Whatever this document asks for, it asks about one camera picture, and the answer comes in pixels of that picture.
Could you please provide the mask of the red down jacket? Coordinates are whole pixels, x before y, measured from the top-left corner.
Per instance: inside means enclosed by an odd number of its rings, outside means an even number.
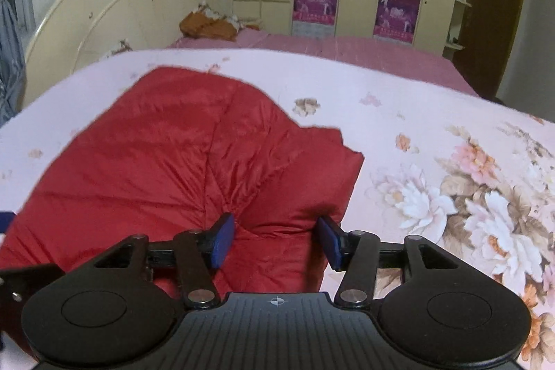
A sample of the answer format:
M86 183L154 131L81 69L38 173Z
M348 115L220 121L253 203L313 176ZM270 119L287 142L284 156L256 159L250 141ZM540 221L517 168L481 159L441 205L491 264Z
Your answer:
M171 240L230 213L218 292L314 292L326 264L312 229L342 219L362 164L339 130L297 125L251 85L160 67L49 165L8 227L1 266L70 272L127 236Z

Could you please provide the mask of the white floral quilt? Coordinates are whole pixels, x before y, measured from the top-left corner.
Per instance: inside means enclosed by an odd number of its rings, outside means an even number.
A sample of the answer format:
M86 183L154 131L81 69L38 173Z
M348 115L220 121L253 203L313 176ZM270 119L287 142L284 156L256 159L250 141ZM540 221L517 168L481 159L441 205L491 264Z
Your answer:
M16 217L74 137L160 67L251 85L363 156L334 222L379 237L372 303L334 304L343 272L324 254L317 291L218 292L217 306L186 307L174 237L134 234L1 308L23 351L6 369L553 367L554 126L441 86L294 53L123 53L2 127L1 211Z

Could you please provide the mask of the pink bed sheet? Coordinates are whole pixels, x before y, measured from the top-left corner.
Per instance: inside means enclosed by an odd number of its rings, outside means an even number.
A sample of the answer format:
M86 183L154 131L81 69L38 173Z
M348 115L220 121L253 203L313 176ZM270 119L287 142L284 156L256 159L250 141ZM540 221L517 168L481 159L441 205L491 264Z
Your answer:
M471 96L476 94L446 58L371 37L294 37L244 29L234 41L181 37L171 47L299 53L440 85Z

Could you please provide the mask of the orange brown folded cloth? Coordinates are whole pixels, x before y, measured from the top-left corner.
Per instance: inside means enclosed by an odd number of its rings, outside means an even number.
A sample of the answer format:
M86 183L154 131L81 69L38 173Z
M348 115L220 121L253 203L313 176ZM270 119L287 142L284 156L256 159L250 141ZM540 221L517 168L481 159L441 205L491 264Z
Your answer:
M238 29L226 18L209 18L204 12L191 12L179 24L184 37L195 40L207 38L208 40L234 41Z

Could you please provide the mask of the grey window curtain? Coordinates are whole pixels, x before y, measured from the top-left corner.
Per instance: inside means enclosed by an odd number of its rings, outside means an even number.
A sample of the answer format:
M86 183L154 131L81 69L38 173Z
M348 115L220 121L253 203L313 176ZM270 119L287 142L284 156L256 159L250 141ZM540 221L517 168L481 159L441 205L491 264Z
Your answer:
M25 88L25 54L14 6L1 0L1 125L20 110Z

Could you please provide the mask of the lower right purple poster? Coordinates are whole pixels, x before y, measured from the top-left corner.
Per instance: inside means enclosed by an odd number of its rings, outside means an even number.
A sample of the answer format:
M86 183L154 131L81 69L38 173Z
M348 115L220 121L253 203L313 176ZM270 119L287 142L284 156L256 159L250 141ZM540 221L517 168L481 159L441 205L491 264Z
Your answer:
M378 0L374 37L412 45L420 0Z

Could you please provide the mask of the floral pillow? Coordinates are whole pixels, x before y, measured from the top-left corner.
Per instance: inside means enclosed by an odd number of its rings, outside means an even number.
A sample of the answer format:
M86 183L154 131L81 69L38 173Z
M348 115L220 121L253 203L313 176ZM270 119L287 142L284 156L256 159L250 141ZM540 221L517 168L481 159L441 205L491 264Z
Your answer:
M197 8L195 9L196 13L203 14L206 18L210 20L223 20L226 23L231 24L237 31L241 31L244 29L252 29L252 30L261 30L262 29L262 22L260 19L246 19L240 20L236 15L225 15L217 10L210 7L210 5L206 2L206 0L202 0Z

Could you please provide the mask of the cream round headboard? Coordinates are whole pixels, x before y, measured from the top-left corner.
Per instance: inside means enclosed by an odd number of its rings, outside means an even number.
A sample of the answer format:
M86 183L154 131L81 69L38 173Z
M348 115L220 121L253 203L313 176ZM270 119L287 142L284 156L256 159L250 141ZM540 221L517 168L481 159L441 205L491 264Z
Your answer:
M220 0L57 0L26 52L27 106L52 86L116 53L163 49L178 40L179 24L201 2Z

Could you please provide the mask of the brown wooden door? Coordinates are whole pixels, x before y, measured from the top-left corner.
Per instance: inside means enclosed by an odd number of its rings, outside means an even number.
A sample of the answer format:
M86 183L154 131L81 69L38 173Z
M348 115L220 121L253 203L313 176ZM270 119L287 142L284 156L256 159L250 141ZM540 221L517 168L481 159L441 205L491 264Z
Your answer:
M497 101L523 0L467 1L452 63L481 98Z

